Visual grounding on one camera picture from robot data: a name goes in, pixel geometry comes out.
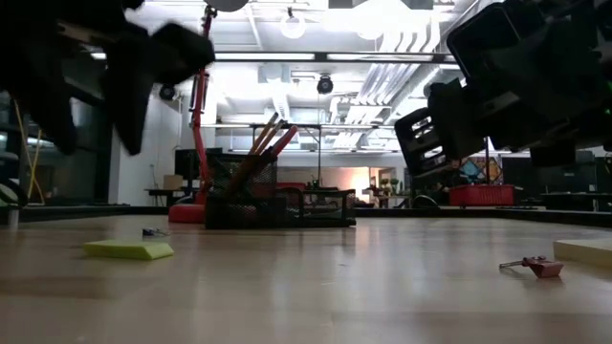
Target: red basket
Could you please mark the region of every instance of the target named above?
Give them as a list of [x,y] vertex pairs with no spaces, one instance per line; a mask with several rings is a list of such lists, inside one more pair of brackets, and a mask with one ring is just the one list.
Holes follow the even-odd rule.
[[513,185],[463,185],[450,190],[450,205],[514,205]]

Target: red pole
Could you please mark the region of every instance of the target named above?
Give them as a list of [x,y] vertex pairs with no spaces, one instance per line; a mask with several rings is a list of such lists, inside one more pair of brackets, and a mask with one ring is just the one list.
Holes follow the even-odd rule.
[[[203,31],[202,35],[204,37],[208,37],[210,34],[210,25],[212,23],[212,18],[215,17],[217,11],[210,6],[207,6],[204,11],[204,24],[202,25]],[[208,185],[208,163],[207,163],[207,152],[204,147],[204,141],[202,139],[202,134],[200,132],[200,125],[202,123],[202,108],[206,105],[206,97],[207,97],[207,89],[208,89],[208,73],[205,69],[200,70],[198,73],[198,77],[193,79],[193,82],[196,83],[195,87],[195,95],[191,95],[195,97],[195,102],[193,105],[193,114],[192,114],[192,131],[193,131],[193,141],[195,142],[195,150],[198,153],[198,157],[200,158],[200,187],[195,196],[196,204],[204,204],[206,202],[206,190],[205,185]]]

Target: robotic claw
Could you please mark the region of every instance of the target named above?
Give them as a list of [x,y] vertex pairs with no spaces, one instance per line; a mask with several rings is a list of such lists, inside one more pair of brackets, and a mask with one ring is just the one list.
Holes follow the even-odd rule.
[[[237,11],[247,1],[207,4],[218,11]],[[104,50],[107,65],[99,86],[106,113],[131,155],[141,151],[153,84],[183,82],[214,61],[212,44],[197,32],[169,23],[149,35],[128,22],[124,12],[143,2],[0,1],[0,90],[7,90],[63,153],[71,154],[77,146],[63,57],[89,54],[92,47]]]
[[448,48],[466,86],[430,86],[427,107],[398,120],[410,173],[421,177],[484,149],[530,149],[534,166],[612,151],[612,1],[507,0],[455,29]]

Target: ceiling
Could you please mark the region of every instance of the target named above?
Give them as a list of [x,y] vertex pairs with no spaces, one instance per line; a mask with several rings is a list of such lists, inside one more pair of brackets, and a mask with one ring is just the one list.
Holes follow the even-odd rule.
[[[433,11],[424,11],[411,10],[402,0],[366,0],[346,10],[330,9],[328,0],[253,0],[240,11],[220,12],[213,20],[210,37],[217,52],[236,54],[445,53],[440,42],[445,40],[448,29],[491,2],[472,1],[436,0]],[[169,20],[199,30],[204,7],[201,1],[146,1],[143,8],[127,16],[151,32]],[[288,17],[288,7],[292,8],[294,18]],[[398,118],[426,105],[424,88],[428,84],[462,78],[456,66],[279,63],[265,59],[217,62],[209,73],[207,107],[215,107],[217,123],[265,122],[276,111],[293,123],[392,125]],[[318,94],[321,75],[332,78],[332,94]],[[180,91],[190,95],[190,82],[181,85]],[[220,129],[217,135],[231,135],[234,143],[240,141],[236,136],[244,136],[245,144],[251,142],[247,130]],[[312,137],[308,137],[300,135],[302,142],[296,142],[297,146],[313,143]],[[323,141],[327,143],[321,148],[397,150],[394,138],[390,129],[339,129],[325,132]]]

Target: wooden floor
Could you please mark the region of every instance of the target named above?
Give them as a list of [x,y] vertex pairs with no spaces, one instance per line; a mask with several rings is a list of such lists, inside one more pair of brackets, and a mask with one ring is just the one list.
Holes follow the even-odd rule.
[[176,255],[84,258],[164,217],[0,231],[0,343],[610,343],[612,270],[536,280],[497,264],[557,239],[612,237],[504,220],[359,219],[355,229],[206,232],[172,226]]

